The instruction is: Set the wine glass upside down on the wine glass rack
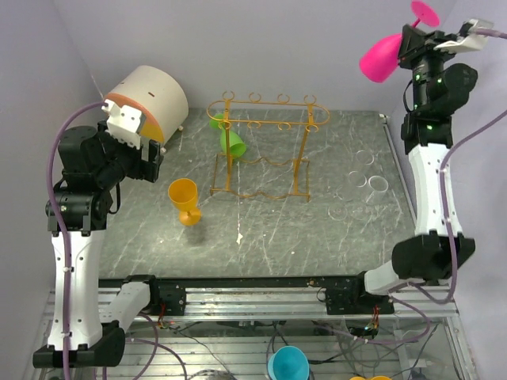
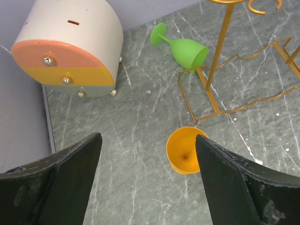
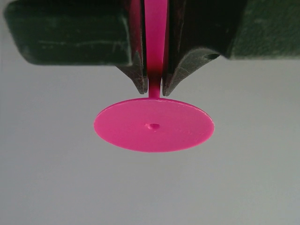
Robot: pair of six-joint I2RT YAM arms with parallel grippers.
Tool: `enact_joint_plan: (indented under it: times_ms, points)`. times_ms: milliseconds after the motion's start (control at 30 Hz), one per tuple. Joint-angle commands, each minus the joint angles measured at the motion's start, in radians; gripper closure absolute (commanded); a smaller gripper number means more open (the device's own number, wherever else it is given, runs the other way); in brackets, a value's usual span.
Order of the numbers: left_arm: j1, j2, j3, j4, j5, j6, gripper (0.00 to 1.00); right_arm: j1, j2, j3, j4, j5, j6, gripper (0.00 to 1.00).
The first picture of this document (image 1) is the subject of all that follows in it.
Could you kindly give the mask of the pink plastic wine glass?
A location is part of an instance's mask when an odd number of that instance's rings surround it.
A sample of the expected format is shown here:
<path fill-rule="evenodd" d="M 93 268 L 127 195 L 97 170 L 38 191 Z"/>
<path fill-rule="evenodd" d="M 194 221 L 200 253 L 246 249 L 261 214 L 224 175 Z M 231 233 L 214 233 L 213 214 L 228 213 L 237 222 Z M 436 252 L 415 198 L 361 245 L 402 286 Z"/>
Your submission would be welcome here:
<path fill-rule="evenodd" d="M 412 27 L 417 27 L 420 23 L 430 27 L 440 24 L 436 11 L 423 1 L 412 1 L 411 10 L 416 16 Z M 402 34 L 397 33 L 375 43 L 359 61 L 361 73 L 372 82 L 385 82 L 398 67 L 401 42 Z"/>

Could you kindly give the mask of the orange plastic wine glass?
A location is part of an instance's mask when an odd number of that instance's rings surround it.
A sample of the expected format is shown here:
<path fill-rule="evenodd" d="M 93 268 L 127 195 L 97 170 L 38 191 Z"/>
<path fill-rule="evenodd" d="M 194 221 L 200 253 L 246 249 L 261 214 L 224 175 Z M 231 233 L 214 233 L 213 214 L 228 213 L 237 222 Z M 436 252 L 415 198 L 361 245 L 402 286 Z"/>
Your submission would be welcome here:
<path fill-rule="evenodd" d="M 179 221 L 184 226 L 194 226 L 201 218 L 197 207 L 198 188 L 189 178 L 179 178 L 168 188 L 168 197 L 179 211 Z"/>

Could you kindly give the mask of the green plastic wine glass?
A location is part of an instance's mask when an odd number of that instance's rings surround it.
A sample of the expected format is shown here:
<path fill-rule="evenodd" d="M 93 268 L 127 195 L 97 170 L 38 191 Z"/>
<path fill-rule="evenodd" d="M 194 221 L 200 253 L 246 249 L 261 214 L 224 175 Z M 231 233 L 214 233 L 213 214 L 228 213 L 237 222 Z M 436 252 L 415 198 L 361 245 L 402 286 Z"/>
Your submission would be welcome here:
<path fill-rule="evenodd" d="M 224 121 L 223 114 L 215 114 L 209 122 L 210 126 L 221 130 L 220 146 L 224 154 L 230 153 L 232 158 L 240 158 L 246 152 L 246 144 L 232 129 L 229 121 Z"/>

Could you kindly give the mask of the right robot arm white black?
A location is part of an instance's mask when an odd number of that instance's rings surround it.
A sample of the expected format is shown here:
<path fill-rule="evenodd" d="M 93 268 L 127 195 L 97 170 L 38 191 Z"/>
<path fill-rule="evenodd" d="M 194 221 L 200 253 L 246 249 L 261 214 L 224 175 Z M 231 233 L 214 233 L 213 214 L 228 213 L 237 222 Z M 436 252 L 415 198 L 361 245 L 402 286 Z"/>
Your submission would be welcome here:
<path fill-rule="evenodd" d="M 414 176 L 417 216 L 413 237 L 400 241 L 391 260 L 355 276 L 341 276 L 319 300 L 329 315 L 391 314 L 390 294 L 416 287 L 436 304 L 453 300 L 457 271 L 475 251 L 454 207 L 450 157 L 457 147 L 452 116 L 469 100 L 478 72 L 467 64 L 445 63 L 464 45 L 464 37 L 424 32 L 407 24 L 384 38 L 361 59 L 363 74 L 383 82 L 400 67 L 410 70 L 413 106 L 406 109 L 401 139 Z"/>

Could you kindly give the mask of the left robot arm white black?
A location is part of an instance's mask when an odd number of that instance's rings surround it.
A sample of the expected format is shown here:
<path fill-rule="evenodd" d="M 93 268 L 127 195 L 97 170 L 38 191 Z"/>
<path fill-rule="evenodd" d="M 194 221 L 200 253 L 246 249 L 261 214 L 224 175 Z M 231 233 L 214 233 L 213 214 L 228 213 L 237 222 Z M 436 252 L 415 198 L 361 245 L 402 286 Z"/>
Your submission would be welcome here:
<path fill-rule="evenodd" d="M 51 181 L 48 230 L 55 254 L 55 308 L 47 343 L 34 352 L 35 368 L 115 367 L 124 354 L 126 332 L 138 314 L 162 308 L 154 275 L 130 275 L 114 299 L 98 305 L 99 264 L 111 191 L 125 178 L 155 182 L 161 144 L 140 147 L 114 139 L 104 123 L 72 127 L 56 145 L 62 178 Z"/>

